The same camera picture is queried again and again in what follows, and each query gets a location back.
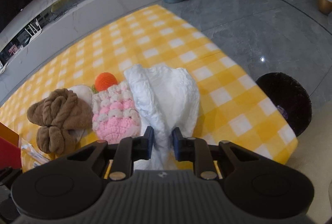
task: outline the white cloth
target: white cloth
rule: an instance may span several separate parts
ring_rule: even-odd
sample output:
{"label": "white cloth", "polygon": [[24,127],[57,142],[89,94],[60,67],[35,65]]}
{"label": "white cloth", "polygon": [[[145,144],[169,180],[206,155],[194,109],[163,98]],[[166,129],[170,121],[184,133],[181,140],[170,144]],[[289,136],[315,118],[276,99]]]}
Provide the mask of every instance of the white cloth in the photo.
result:
{"label": "white cloth", "polygon": [[[76,93],[77,97],[84,100],[92,108],[92,89],[86,85],[74,85],[73,87],[68,88],[68,90],[73,90]],[[87,129],[76,129],[69,130],[69,134],[73,136],[78,143],[83,136],[88,134]]]}
{"label": "white cloth", "polygon": [[141,136],[147,126],[154,129],[150,160],[134,163],[135,169],[174,169],[169,165],[171,133],[179,127],[184,137],[193,134],[198,117],[200,93],[186,69],[165,65],[144,69],[134,65],[124,72],[131,88],[136,109],[141,117]]}

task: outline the plastic wrapper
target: plastic wrapper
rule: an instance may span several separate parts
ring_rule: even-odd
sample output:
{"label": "plastic wrapper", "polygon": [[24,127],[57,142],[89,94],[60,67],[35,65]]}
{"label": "plastic wrapper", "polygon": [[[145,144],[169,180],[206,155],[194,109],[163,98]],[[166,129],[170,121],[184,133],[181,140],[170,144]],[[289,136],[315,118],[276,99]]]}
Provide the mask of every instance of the plastic wrapper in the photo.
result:
{"label": "plastic wrapper", "polygon": [[23,172],[33,169],[37,166],[45,164],[50,160],[44,157],[42,154],[38,153],[34,147],[28,143],[25,139],[20,139],[21,145],[21,162]]}

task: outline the pink knitted bag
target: pink knitted bag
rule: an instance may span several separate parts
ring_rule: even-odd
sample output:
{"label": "pink knitted bag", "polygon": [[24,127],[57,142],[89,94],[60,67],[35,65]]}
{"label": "pink knitted bag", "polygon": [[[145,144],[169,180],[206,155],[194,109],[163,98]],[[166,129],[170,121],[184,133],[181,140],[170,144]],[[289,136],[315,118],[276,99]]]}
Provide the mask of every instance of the pink knitted bag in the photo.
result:
{"label": "pink knitted bag", "polygon": [[140,117],[127,81],[93,95],[92,111],[92,129],[109,144],[139,136]]}

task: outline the gold planter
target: gold planter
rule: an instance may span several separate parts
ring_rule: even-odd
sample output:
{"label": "gold planter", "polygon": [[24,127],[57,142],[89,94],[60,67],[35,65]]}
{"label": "gold planter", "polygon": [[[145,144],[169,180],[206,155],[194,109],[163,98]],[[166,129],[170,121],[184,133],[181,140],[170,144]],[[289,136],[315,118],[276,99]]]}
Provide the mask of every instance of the gold planter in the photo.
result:
{"label": "gold planter", "polygon": [[318,0],[318,9],[321,13],[329,15],[332,12],[332,2],[328,0]]}

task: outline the metal screw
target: metal screw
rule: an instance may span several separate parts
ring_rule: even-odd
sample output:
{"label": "metal screw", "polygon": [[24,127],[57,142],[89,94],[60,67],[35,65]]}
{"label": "metal screw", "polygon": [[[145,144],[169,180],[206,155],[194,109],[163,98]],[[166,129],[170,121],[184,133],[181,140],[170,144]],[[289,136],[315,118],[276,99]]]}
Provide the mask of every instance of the metal screw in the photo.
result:
{"label": "metal screw", "polygon": [[113,181],[121,181],[125,179],[126,174],[121,172],[121,171],[115,171],[109,175],[109,178],[112,179]]}
{"label": "metal screw", "polygon": [[202,177],[205,180],[213,180],[217,177],[218,175],[214,171],[204,171],[200,174],[200,177]]}

